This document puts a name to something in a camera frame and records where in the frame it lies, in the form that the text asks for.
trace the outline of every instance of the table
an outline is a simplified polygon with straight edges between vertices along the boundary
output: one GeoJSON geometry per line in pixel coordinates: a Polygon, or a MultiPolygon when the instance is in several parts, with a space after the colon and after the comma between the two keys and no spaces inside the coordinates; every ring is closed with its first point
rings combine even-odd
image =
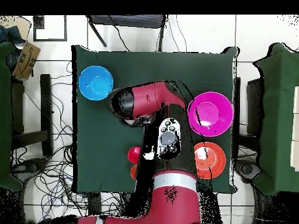
{"type": "MultiPolygon", "coordinates": [[[[237,49],[231,47],[222,54],[197,52],[91,52],[78,45],[72,46],[73,68],[73,123],[77,159],[74,161],[74,188],[79,193],[106,191],[131,193],[135,181],[130,176],[132,164],[127,152],[142,145],[142,128],[122,126],[107,109],[107,102],[86,99],[78,89],[81,72],[91,65],[105,67],[112,75],[114,88],[144,82],[175,80],[187,85],[194,96],[215,91],[232,100],[232,61],[237,49]]],[[[191,101],[187,90],[183,96],[191,101]]],[[[222,147],[227,162],[223,173],[212,179],[214,192],[233,193],[230,185],[231,130],[205,141],[222,147]]],[[[194,144],[201,137],[192,133],[194,144]]]]}

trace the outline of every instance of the chair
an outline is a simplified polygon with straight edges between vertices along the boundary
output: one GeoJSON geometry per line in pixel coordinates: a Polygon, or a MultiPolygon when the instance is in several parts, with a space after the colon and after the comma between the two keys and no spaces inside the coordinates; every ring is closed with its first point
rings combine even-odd
{"type": "Polygon", "coordinates": [[[107,44],[97,31],[95,25],[144,27],[149,29],[160,28],[158,51],[162,51],[164,24],[167,15],[86,15],[86,17],[88,18],[90,27],[104,47],[107,47],[107,44]]]}

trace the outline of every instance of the magenta bowl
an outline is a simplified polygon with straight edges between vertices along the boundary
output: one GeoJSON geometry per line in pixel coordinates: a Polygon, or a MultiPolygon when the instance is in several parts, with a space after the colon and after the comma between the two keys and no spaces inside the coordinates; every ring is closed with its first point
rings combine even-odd
{"type": "Polygon", "coordinates": [[[234,110],[231,102],[222,94],[205,92],[188,105],[191,129],[204,137],[216,137],[231,126],[234,110]]]}

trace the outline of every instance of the white tile floor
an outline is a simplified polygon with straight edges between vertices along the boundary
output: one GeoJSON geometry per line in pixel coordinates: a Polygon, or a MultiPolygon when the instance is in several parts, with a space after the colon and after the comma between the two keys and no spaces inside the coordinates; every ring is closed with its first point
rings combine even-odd
{"type": "MultiPolygon", "coordinates": [[[[33,23],[32,16],[24,16],[33,23]]],[[[175,15],[169,16],[171,29],[166,24],[164,32],[163,49],[164,52],[178,51],[171,36],[171,30],[180,51],[185,51],[185,42],[178,29],[175,15]]],[[[187,51],[197,51],[200,53],[220,53],[229,46],[237,46],[241,52],[238,57],[237,75],[241,77],[241,112],[240,122],[247,123],[246,112],[246,84],[247,81],[259,77],[258,70],[252,62],[264,57],[272,43],[284,42],[292,49],[299,48],[299,17],[296,16],[275,16],[275,15],[178,15],[178,23],[187,42],[187,51]]],[[[45,30],[38,30],[37,37],[60,39],[62,34],[59,27],[63,26],[63,18],[57,16],[53,18],[45,16],[45,30]]],[[[85,16],[67,16],[67,42],[33,42],[33,27],[30,29],[27,40],[41,48],[38,61],[34,66],[34,77],[30,77],[25,82],[25,90],[32,100],[40,107],[40,86],[41,74],[50,74],[52,78],[61,75],[69,75],[71,71],[71,45],[82,45],[92,51],[124,51],[117,31],[112,26],[99,26],[97,30],[107,43],[104,48],[92,29],[87,24],[85,16]]],[[[157,49],[157,38],[159,30],[141,29],[133,27],[119,27],[120,34],[131,51],[155,51],[157,49]]],[[[71,83],[71,76],[53,79],[52,84],[62,82],[71,83]]],[[[62,119],[72,126],[72,88],[70,85],[58,84],[52,87],[53,94],[64,104],[64,114],[62,119]]],[[[53,98],[53,101],[61,109],[61,103],[53,98]]],[[[40,111],[24,95],[24,115],[25,131],[40,130],[40,111]]],[[[59,111],[53,105],[53,139],[61,130],[59,111]]],[[[240,130],[246,133],[246,126],[241,125],[240,130]]],[[[63,136],[65,145],[71,144],[72,139],[68,135],[63,136]]],[[[54,149],[62,146],[61,138],[54,141],[54,149]]],[[[30,145],[24,159],[42,157],[41,145],[30,145]]],[[[61,160],[62,152],[56,154],[53,160],[61,160]]],[[[37,179],[37,186],[47,191],[41,179],[37,179]]],[[[244,184],[241,178],[234,173],[234,185],[238,191],[233,195],[218,194],[218,201],[222,220],[224,224],[251,224],[254,212],[253,192],[250,185],[244,184]]],[[[34,179],[29,182],[25,192],[25,213],[27,219],[39,221],[43,216],[41,211],[41,199],[45,193],[41,192],[34,184],[34,179]]],[[[109,198],[109,194],[103,194],[103,199],[109,198]]],[[[51,216],[61,216],[62,214],[79,215],[77,209],[65,211],[65,206],[57,206],[50,212],[51,216]]]]}

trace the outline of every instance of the dark green tablecloth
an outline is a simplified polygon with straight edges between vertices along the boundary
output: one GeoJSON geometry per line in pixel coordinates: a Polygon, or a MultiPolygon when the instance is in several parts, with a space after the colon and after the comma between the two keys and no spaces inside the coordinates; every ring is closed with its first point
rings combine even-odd
{"type": "Polygon", "coordinates": [[[12,93],[11,71],[6,58],[16,50],[11,42],[0,43],[0,187],[19,191],[22,183],[11,176],[10,161],[12,148],[12,93]]]}
{"type": "Polygon", "coordinates": [[[257,62],[265,86],[265,117],[260,135],[259,165],[263,172],[253,181],[266,195],[299,192],[299,172],[290,166],[294,88],[299,86],[299,53],[282,44],[270,46],[269,55],[257,62]]]}
{"type": "MultiPolygon", "coordinates": [[[[114,88],[160,80],[182,81],[194,96],[206,91],[219,92],[232,100],[232,60],[237,49],[223,54],[157,52],[91,52],[75,46],[77,77],[91,65],[110,71],[114,88]]],[[[190,95],[182,90],[184,97],[190,95]]],[[[127,152],[141,146],[142,128],[122,126],[106,108],[106,101],[91,101],[77,90],[77,163],[78,192],[133,192],[132,164],[127,152]]],[[[224,134],[205,138],[221,146],[227,157],[223,173],[213,179],[214,192],[232,193],[230,186],[230,129],[224,134]]],[[[194,144],[201,137],[193,133],[194,144]]]]}

